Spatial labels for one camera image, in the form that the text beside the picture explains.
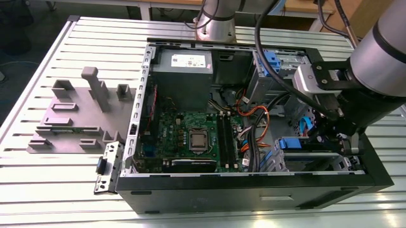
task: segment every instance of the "black cable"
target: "black cable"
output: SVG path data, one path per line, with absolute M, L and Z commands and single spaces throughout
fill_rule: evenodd
M 275 7 L 276 3 L 278 3 L 278 1 L 274 1 L 270 4 L 270 6 L 267 7 L 267 9 L 264 10 L 264 12 L 260 14 L 260 17 L 259 17 L 259 20 L 258 20 L 258 23 L 255 26 L 255 34 L 254 34 L 255 47 L 256 47 L 256 52 L 258 52 L 262 64 L 263 64 L 266 70 L 268 71 L 268 73 L 271 74 L 274 80 L 287 90 L 287 92 L 290 92 L 295 97 L 298 97 L 298 99 L 300 101 L 303 101 L 310 107 L 312 107 L 326 117 L 328 117 L 331 120 L 336 120 L 338 114 L 335 112 L 328 111 L 319 103 L 316 103 L 310 97 L 307 97 L 303 93 L 300 93 L 299 90 L 296 90 L 290 84 L 287 84 L 284 82 L 283 78 L 280 77 L 280 75 L 275 72 L 270 63 L 267 62 L 267 58 L 266 58 L 264 51 L 263 51 L 262 44 L 260 44 L 260 24 L 262 24 L 263 19 L 266 18 L 266 15 Z
M 318 4 L 316 4 L 316 6 L 318 6 L 318 17 L 319 17 L 319 20 L 320 20 L 320 22 L 322 22 L 323 27 L 324 27 L 330 32 L 334 32 L 334 33 L 336 33 L 338 35 L 342 35 L 343 37 L 350 38 L 350 37 L 348 37 L 348 34 L 346 34 L 343 31 L 340 31 L 340 30 L 332 28 L 330 25 L 327 25 L 326 20 L 324 20 L 324 15 L 323 15 L 323 9 L 322 9 L 322 2 L 320 2 L 320 0 L 318 0 L 316 3 L 318 3 Z
M 186 25 L 190 29 L 194 29 L 194 30 L 202 29 L 202 28 L 212 21 L 212 19 L 215 18 L 219 4 L 220 4 L 220 0 L 216 0 L 215 13 L 212 14 L 212 16 L 210 17 L 210 19 L 207 20 L 207 22 L 206 22 L 204 24 L 202 24 L 199 27 L 192 27 L 192 26 L 190 26 L 190 25 L 186 23 L 186 21 L 184 21 L 184 22 L 183 22 L 184 25 Z
M 334 3 L 335 3 L 335 7 L 336 7 L 336 10 L 338 10 L 338 13 L 340 14 L 340 17 L 342 17 L 343 25 L 346 27 L 348 27 L 350 26 L 350 21 L 348 21 L 347 15 L 344 14 L 340 0 L 334 0 Z
M 161 8 L 161 9 L 163 9 L 163 11 L 164 11 L 164 12 L 171 12 L 171 11 L 174 10 L 174 9 L 171 9 L 171 10 L 165 10 L 164 8 Z

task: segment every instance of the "metal bracket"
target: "metal bracket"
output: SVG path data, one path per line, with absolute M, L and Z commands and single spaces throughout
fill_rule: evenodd
M 115 192 L 115 185 L 119 178 L 123 152 L 124 145 L 120 142 L 107 144 L 103 157 L 100 157 L 97 162 L 96 172 L 99 175 L 93 191 L 95 195 L 117 194 Z
M 343 90 L 360 89 L 362 85 L 350 80 L 334 80 L 330 75 L 331 70 L 340 70 L 342 72 L 350 69 L 347 61 L 323 61 L 314 62 L 311 69 L 316 79 L 316 85 L 323 90 Z

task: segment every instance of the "blue latch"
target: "blue latch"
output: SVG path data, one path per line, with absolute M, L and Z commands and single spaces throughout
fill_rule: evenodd
M 280 71 L 280 60 L 278 59 L 275 52 L 264 50 L 264 55 L 266 55 L 266 59 L 267 59 L 267 62 L 270 63 L 270 65 L 271 65 L 271 67 L 274 68 L 276 73 L 279 73 L 279 71 Z M 267 69 L 264 68 L 260 61 L 259 61 L 259 64 L 260 64 L 260 67 L 264 70 L 264 76 L 270 77 Z
M 280 149 L 300 149 L 300 141 L 298 138 L 284 138 L 279 139 Z

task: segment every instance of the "aluminum extrusion table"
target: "aluminum extrusion table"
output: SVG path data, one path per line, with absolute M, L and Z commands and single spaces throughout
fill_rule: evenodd
M 139 85 L 147 37 L 194 39 L 182 23 L 81 17 L 68 21 L 0 128 L 0 224 L 67 227 L 406 227 L 406 121 L 397 110 L 367 128 L 395 185 L 324 209 L 137 215 L 119 195 L 93 195 L 95 154 L 25 151 L 55 80 L 85 85 L 81 68 L 99 68 L 107 87 Z M 254 29 L 236 28 L 240 43 Z M 348 41 L 328 33 L 264 29 L 264 44 L 318 48 L 326 61 L 350 56 Z

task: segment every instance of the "floor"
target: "floor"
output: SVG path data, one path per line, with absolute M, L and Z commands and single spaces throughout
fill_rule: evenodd
M 131 7 L 128 11 L 124 6 L 57 2 L 56 8 L 56 11 L 49 12 L 45 2 L 31 1 L 29 11 L 35 22 L 27 26 L 24 30 L 29 37 L 32 48 L 27 53 L 17 56 L 7 55 L 0 51 L 0 72 L 7 77 L 7 80 L 0 82 L 0 125 L 35 73 L 37 64 L 41 62 L 48 52 L 68 16 L 80 15 L 128 19 L 129 12 L 132 19 L 140 19 L 140 11 L 136 7 Z M 191 22 L 196 14 L 198 11 L 192 10 L 155 8 L 152 9 L 152 20 Z M 239 26 L 252 27 L 254 22 L 252 14 L 239 14 L 236 16 L 236 25 Z M 4 65 L 4 63 L 15 61 L 29 61 L 31 63 L 24 62 Z

